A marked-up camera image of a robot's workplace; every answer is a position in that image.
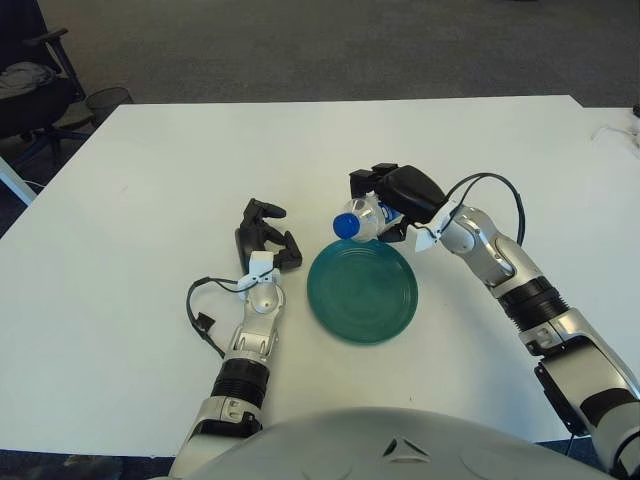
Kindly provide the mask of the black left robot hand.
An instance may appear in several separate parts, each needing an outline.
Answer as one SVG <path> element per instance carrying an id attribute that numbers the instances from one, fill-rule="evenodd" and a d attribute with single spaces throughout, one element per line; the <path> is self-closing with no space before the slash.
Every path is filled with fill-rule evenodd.
<path id="1" fill-rule="evenodd" d="M 265 244 L 271 242 L 281 249 L 274 254 L 274 267 L 283 271 L 302 265 L 302 253 L 290 231 L 281 233 L 267 219 L 283 219 L 285 209 L 251 198 L 247 203 L 243 219 L 235 230 L 236 246 L 244 274 L 249 273 L 249 261 L 254 251 L 266 251 Z"/>

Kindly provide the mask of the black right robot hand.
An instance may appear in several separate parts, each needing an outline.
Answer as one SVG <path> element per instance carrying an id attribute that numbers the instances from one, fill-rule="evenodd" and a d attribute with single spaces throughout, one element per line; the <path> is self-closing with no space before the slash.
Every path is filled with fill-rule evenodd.
<path id="1" fill-rule="evenodd" d="M 404 241 L 410 224 L 427 224 L 446 202 L 446 194 L 416 167 L 380 163 L 349 174 L 352 210 L 364 224 L 354 239 Z"/>

